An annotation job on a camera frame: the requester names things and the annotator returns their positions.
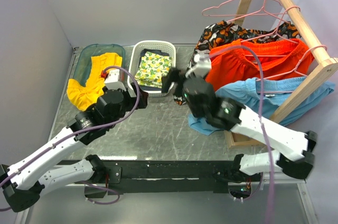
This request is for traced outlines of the camouflage patterned shorts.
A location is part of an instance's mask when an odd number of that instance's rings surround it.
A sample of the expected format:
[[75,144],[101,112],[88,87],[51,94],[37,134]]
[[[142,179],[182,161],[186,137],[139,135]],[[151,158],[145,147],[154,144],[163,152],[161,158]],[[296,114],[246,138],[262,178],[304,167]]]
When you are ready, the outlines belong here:
[[[268,34],[272,31],[264,31],[264,30],[254,30],[254,29],[245,29],[239,25],[234,23],[221,21],[219,23],[214,23],[212,25],[207,26],[192,55],[192,58],[195,54],[206,54],[210,55],[210,52],[213,48],[223,46],[225,44],[230,44],[231,42],[242,39],[250,39],[254,36]],[[292,25],[290,22],[284,22],[279,26],[278,33],[287,39],[300,39],[301,36],[297,30],[297,28]],[[277,36],[267,36],[264,39],[255,39],[251,40],[252,43],[269,43],[274,41],[284,40]]]

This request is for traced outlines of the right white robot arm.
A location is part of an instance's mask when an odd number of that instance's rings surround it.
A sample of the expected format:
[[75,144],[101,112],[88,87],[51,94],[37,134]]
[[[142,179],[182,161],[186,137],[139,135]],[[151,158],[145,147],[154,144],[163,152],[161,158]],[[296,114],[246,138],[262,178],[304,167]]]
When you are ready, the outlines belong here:
[[227,179],[239,182],[258,173],[277,171],[304,180],[311,173],[315,160],[315,132],[288,129],[236,100],[218,97],[212,85],[202,77],[185,77],[177,68],[171,68],[161,81],[162,92],[168,92],[173,83],[182,87],[192,117],[202,125],[244,135],[267,146],[265,153],[236,155],[230,170],[225,172]]

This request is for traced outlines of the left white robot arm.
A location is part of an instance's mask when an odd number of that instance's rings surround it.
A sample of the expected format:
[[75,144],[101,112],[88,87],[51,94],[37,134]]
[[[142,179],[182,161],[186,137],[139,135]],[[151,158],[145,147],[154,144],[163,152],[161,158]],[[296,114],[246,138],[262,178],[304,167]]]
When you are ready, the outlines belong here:
[[104,136],[136,109],[146,108],[148,93],[136,87],[132,89],[134,97],[127,90],[106,90],[95,104],[79,112],[30,156],[10,166],[2,164],[1,188],[9,209],[26,210],[41,196],[71,183],[97,183],[106,179],[107,169],[97,155],[59,169],[55,169],[55,165],[68,154]]

